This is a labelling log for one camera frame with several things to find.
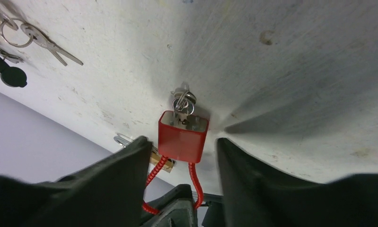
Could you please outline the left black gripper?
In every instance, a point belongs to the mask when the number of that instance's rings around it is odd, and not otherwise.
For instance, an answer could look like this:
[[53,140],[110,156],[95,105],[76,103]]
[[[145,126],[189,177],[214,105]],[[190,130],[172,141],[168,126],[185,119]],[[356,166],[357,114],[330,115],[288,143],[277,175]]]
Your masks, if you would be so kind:
[[[143,211],[141,213],[141,227],[198,227],[197,211],[194,210],[193,197],[189,195],[190,185],[180,184],[149,205],[159,210],[154,215]],[[202,227],[223,226],[222,196],[207,194],[203,196],[203,207],[207,208]]]

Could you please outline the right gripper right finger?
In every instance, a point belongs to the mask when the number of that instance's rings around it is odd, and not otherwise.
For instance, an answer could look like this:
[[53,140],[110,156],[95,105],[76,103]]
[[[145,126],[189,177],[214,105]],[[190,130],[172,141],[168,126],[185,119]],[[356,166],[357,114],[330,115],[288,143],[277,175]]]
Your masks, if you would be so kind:
[[216,141],[228,227],[378,227],[378,174],[315,183]]

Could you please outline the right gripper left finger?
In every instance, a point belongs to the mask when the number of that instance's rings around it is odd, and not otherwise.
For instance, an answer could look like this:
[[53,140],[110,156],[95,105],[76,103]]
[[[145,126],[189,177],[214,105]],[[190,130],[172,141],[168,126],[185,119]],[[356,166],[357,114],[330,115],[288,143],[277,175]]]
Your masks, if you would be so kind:
[[137,227],[152,143],[120,151],[55,182],[0,175],[0,227]]

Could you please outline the red cable lock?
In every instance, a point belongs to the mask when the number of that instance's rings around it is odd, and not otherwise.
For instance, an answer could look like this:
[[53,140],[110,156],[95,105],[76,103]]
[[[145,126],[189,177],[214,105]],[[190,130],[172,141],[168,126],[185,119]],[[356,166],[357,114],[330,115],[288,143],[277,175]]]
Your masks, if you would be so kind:
[[148,174],[145,185],[151,183],[168,159],[186,162],[197,192],[197,200],[193,205],[194,210],[197,210],[202,205],[204,193],[196,164],[202,158],[208,127],[209,121],[205,118],[193,115],[183,118],[177,112],[164,111],[158,121],[158,153],[161,158]]

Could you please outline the yellow black padlock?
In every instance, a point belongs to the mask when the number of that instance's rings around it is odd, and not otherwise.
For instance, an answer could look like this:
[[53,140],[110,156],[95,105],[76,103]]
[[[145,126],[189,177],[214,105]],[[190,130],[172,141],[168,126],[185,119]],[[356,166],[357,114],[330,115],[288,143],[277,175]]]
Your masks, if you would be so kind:
[[27,85],[25,72],[20,68],[9,66],[1,57],[0,78],[9,87],[25,87]]

